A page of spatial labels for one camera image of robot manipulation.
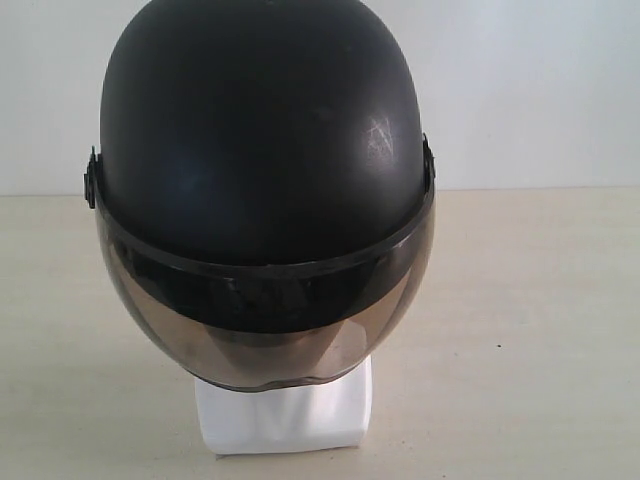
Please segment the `black helmet with tinted visor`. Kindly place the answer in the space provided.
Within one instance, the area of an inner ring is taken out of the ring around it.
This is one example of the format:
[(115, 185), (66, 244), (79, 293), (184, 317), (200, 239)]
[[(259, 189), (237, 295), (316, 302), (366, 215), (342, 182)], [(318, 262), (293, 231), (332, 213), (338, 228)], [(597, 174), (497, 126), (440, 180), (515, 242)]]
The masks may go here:
[(434, 193), (409, 67), (359, 1), (152, 1), (114, 47), (86, 200), (126, 309), (207, 383), (358, 366), (420, 286)]

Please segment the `white mannequin head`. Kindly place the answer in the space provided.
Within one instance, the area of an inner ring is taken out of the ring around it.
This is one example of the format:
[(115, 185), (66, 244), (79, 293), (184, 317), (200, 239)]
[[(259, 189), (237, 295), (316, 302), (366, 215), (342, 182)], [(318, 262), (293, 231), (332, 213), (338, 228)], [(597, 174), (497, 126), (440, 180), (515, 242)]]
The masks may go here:
[(217, 455), (312, 452), (356, 447), (373, 403), (372, 359), (322, 385), (240, 393), (195, 381), (201, 435)]

